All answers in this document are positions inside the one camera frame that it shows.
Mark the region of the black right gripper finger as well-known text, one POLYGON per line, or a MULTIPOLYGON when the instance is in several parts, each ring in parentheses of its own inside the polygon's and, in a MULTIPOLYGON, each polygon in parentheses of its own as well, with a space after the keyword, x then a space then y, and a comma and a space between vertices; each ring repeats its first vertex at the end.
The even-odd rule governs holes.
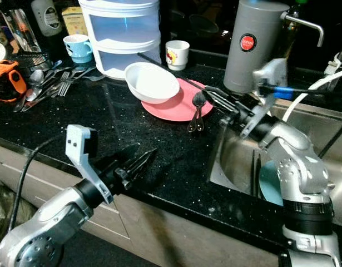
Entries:
POLYGON ((237 97, 232 96, 232 94, 229 94, 229 92, 226 92, 219 87, 205 86, 203 94, 212 105, 234 106, 239 102, 237 97))
POLYGON ((221 110, 221 112, 225 114, 229 118, 229 120, 235 120, 236 109, 232 102, 221 96, 212 96, 211 99, 211 102, 213 102, 213 106, 221 110))

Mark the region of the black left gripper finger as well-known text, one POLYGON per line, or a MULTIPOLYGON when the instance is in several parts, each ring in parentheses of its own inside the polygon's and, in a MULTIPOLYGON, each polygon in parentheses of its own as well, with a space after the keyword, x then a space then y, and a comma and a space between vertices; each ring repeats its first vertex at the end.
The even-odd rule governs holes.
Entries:
POLYGON ((153 162, 156 157, 157 149, 151 149, 137 155, 138 146, 127 146, 122 150, 126 161, 122 169, 124 171, 141 171, 145 168, 146 164, 153 162))
POLYGON ((120 192, 126 192, 133 187, 135 180, 145 174, 150 160, 137 160, 119 169, 120 192))

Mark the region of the black spoon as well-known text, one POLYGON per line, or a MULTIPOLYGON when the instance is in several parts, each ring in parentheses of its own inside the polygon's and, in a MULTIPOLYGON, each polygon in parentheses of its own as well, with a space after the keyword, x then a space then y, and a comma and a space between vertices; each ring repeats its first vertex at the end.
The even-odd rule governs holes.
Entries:
POLYGON ((206 101, 206 98, 203 94, 203 91, 197 92, 197 94, 193 97, 193 100, 192 100, 193 105, 195 105, 195 104, 206 104, 206 102, 207 101, 206 101))
POLYGON ((203 106, 204 104, 195 104, 196 112, 194 114, 193 119, 191 120, 191 124, 189 125, 189 131, 201 132, 204 129, 204 124, 202 120, 203 106))

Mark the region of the pink plate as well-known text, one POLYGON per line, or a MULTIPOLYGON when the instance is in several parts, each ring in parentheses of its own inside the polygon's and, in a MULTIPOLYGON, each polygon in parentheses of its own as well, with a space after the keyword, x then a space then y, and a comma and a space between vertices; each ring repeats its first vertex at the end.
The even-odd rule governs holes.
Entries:
POLYGON ((193 104, 193 97, 200 90, 186 81, 178 78, 179 93, 171 97, 166 102, 160 104, 150 104, 141 102, 143 109, 155 117, 176 122, 188 122, 196 112, 196 106, 193 104))

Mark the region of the grey thermos jug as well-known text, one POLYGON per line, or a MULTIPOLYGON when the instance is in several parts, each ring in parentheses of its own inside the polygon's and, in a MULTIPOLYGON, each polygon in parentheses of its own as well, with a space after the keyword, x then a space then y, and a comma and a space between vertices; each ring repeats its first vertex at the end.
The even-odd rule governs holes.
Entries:
POLYGON ((240 0, 232 29, 227 56, 224 86, 232 92, 253 91, 253 71, 270 61, 280 30, 285 21, 292 21, 316 29, 316 46, 324 42, 324 29, 310 21, 289 14, 290 6, 270 0, 240 0))

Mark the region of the white printed mug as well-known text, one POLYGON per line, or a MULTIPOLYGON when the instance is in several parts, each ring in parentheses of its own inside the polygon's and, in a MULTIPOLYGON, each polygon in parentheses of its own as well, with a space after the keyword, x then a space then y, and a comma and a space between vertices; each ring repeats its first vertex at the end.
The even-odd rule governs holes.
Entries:
POLYGON ((189 60, 190 43, 182 40, 173 40, 165 43, 166 63, 173 71, 182 71, 189 60))

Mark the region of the light blue plate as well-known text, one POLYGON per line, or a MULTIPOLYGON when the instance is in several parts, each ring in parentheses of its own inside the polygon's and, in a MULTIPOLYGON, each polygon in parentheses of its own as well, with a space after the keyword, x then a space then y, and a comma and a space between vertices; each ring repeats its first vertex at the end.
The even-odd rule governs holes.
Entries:
POLYGON ((284 205, 275 161, 270 160, 262 165, 259 172, 259 185, 265 201, 278 206, 284 205))

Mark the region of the chrome faucet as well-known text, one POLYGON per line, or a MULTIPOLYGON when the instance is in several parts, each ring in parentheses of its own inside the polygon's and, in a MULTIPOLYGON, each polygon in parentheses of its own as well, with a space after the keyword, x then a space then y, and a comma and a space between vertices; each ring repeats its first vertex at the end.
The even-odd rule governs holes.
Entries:
POLYGON ((328 62, 328 66, 324 69, 324 76, 333 75, 341 68, 342 65, 342 49, 334 56, 332 61, 328 62))

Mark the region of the steel fork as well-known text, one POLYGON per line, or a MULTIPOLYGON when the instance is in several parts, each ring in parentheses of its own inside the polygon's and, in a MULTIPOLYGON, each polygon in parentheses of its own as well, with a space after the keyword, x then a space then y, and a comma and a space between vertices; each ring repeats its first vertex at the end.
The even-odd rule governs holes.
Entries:
POLYGON ((71 79, 74 77, 74 74, 76 73, 76 71, 77 71, 76 68, 69 71, 64 81, 61 81, 61 86, 60 86, 59 91, 57 91, 57 96, 64 96, 64 94, 66 94, 67 89, 71 85, 71 79))

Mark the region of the white stacked food container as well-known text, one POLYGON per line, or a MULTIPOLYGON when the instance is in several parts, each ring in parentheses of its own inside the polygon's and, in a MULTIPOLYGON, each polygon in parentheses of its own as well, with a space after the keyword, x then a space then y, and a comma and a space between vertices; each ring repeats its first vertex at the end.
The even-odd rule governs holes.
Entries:
POLYGON ((139 53, 161 62, 160 0, 78 0, 98 71, 124 81, 139 53))

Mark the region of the olive camouflage fabric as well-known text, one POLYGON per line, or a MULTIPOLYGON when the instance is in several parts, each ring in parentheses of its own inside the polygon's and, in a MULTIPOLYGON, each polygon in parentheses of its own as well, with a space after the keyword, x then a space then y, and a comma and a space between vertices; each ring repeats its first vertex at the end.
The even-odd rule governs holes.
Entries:
POLYGON ((9 232, 11 222, 13 228, 20 224, 21 203, 22 198, 15 191, 0 183, 0 236, 9 232))

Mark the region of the blue mug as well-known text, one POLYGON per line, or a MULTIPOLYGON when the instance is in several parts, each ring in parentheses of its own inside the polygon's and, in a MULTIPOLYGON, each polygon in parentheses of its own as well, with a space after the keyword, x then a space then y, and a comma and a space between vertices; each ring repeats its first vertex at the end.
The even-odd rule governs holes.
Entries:
POLYGON ((62 39, 74 63, 89 63, 93 59, 90 39, 85 34, 72 34, 62 39))

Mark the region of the steel spoon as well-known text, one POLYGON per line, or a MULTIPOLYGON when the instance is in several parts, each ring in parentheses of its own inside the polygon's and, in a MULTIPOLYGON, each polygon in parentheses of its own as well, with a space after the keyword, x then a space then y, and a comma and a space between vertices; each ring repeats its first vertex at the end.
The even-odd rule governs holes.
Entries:
POLYGON ((28 92, 26 92, 26 101, 31 102, 36 99, 41 91, 41 84, 44 82, 44 71, 35 70, 28 81, 28 92))

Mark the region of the yellow box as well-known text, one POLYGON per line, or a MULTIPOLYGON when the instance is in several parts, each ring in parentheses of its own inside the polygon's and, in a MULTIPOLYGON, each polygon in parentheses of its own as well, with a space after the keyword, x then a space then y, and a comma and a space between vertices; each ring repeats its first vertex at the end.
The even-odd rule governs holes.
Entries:
POLYGON ((87 27, 83 18, 82 8, 65 7, 61 10, 62 20, 65 23, 67 34, 83 34, 87 35, 87 27))

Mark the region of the dark bottle with white label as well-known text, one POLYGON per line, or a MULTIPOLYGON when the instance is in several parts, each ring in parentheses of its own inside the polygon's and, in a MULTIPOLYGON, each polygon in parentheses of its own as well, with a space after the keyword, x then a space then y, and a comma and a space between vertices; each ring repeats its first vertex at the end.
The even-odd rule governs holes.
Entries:
POLYGON ((30 8, 43 36, 51 37, 61 33, 61 21, 57 16, 53 0, 31 0, 30 8))

